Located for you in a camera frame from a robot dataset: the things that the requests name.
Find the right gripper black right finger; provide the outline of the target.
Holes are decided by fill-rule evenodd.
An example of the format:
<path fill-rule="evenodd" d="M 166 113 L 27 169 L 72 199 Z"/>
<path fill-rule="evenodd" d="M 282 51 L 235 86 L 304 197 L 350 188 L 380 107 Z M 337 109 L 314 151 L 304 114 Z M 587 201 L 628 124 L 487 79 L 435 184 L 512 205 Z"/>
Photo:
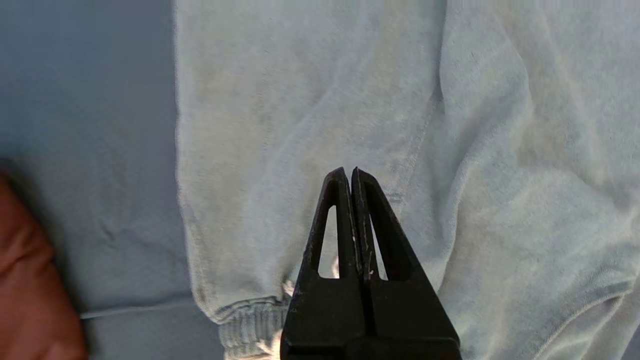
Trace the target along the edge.
<path fill-rule="evenodd" d="M 459 360 L 460 339 L 377 179 L 351 178 L 366 337 L 353 360 Z"/>

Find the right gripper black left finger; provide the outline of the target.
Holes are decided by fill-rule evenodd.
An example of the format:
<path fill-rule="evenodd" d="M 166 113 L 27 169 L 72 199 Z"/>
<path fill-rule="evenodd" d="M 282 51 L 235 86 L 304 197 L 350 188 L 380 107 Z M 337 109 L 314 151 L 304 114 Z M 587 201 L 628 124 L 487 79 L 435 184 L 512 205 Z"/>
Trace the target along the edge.
<path fill-rule="evenodd" d="M 336 210 L 338 278 L 319 274 L 330 208 Z M 349 181 L 342 167 L 323 180 L 279 346 L 282 360 L 345 360 L 365 334 Z"/>

